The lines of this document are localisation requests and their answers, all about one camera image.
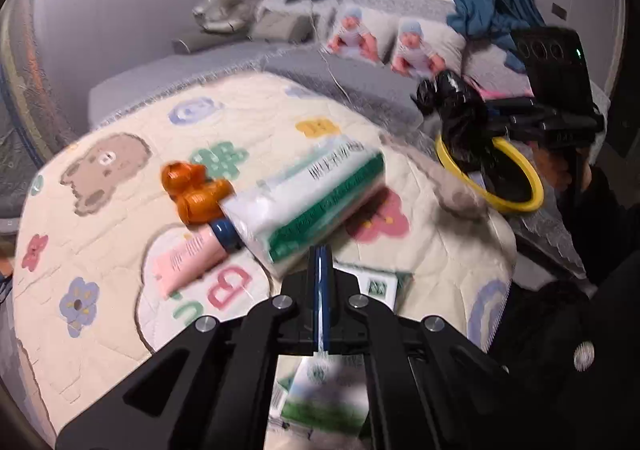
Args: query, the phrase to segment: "red flower print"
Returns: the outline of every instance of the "red flower print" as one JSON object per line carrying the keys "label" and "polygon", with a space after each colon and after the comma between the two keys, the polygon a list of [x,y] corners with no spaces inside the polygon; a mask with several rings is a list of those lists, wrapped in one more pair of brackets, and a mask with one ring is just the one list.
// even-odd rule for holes
{"label": "red flower print", "polygon": [[404,237],[409,220],[402,214],[402,200],[385,188],[357,211],[346,223],[347,233],[360,243],[374,242],[380,235]]}
{"label": "red flower print", "polygon": [[27,268],[31,273],[36,270],[36,266],[40,260],[40,255],[42,250],[46,247],[47,242],[49,242],[49,237],[47,235],[43,235],[41,237],[36,233],[36,235],[31,238],[29,245],[27,246],[27,253],[25,253],[24,258],[22,259],[23,268]]}

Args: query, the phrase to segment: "black sleeve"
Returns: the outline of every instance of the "black sleeve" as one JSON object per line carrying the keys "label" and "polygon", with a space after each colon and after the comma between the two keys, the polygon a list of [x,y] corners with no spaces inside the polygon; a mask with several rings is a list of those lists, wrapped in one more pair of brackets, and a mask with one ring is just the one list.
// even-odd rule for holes
{"label": "black sleeve", "polygon": [[640,205],[628,210],[618,204],[604,173],[591,168],[589,187],[577,204],[569,204],[567,195],[558,199],[562,221],[572,236],[587,278],[595,285],[617,268],[638,248]]}

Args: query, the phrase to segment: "tube cap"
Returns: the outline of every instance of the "tube cap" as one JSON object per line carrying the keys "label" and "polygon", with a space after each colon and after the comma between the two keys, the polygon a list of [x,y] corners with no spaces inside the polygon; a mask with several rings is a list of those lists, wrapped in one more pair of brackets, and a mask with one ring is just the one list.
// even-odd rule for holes
{"label": "tube cap", "polygon": [[242,247],[242,239],[240,239],[234,225],[231,224],[231,221],[226,217],[210,222],[209,226],[227,253],[231,253]]}

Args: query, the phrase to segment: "baby's blue hat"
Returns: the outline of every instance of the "baby's blue hat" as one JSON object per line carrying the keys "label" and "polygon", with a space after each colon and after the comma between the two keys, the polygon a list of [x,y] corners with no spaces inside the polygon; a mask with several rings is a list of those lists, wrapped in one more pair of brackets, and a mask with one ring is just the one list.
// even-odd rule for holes
{"label": "baby's blue hat", "polygon": [[402,22],[402,25],[400,26],[400,34],[404,34],[404,33],[413,33],[420,36],[420,38],[422,38],[423,34],[422,34],[422,27],[420,26],[420,22],[416,20],[406,20]]}
{"label": "baby's blue hat", "polygon": [[359,7],[351,7],[347,9],[343,14],[342,18],[357,18],[358,20],[362,20],[362,9]]}

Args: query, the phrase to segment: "baby print pillow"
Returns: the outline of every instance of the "baby print pillow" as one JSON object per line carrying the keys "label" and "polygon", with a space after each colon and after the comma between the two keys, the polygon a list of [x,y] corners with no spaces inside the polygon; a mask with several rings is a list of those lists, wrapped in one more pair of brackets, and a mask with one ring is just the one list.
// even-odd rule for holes
{"label": "baby print pillow", "polygon": [[403,17],[391,69],[414,78],[432,78],[445,68],[460,74],[465,43],[462,35],[442,22]]}
{"label": "baby print pillow", "polygon": [[382,65],[398,27],[398,18],[375,9],[347,5],[339,12],[326,51]]}

